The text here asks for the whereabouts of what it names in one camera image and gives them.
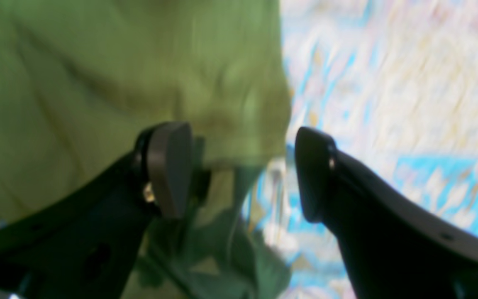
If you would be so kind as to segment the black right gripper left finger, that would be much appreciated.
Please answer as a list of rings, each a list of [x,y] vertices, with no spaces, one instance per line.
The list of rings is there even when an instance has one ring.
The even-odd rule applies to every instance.
[[[135,149],[82,189],[0,229],[0,299],[117,299],[149,223],[184,216],[193,134],[142,132]]]

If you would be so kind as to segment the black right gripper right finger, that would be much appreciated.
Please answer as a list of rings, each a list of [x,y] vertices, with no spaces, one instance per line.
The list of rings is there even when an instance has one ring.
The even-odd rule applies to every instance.
[[[300,127],[295,165],[304,218],[322,223],[359,299],[478,299],[478,237],[427,212],[333,138]]]

